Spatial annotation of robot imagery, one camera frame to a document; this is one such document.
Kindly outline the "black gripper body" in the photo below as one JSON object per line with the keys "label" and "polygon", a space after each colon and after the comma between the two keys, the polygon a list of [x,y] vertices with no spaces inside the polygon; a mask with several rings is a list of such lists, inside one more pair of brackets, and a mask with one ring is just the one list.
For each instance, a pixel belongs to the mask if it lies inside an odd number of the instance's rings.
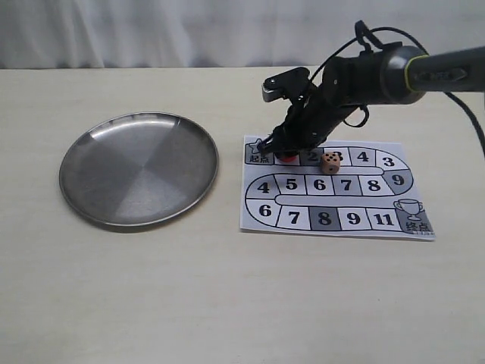
{"label": "black gripper body", "polygon": [[381,104],[381,64],[380,56],[334,57],[324,66],[319,85],[308,77],[304,93],[294,102],[288,99],[291,106],[276,127],[282,148],[312,149],[354,111]]}

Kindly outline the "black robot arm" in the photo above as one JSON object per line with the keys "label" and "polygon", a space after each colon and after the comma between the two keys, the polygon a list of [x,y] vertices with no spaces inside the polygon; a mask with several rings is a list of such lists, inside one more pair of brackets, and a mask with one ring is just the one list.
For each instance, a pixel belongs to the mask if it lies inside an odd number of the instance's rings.
{"label": "black robot arm", "polygon": [[291,102],[283,122],[257,145],[262,155],[297,155],[326,141],[358,109],[371,105],[410,105],[425,93],[480,93],[484,90],[484,49],[428,55],[409,45],[389,45],[357,57],[334,56],[319,85],[305,67],[267,78],[263,99]]}

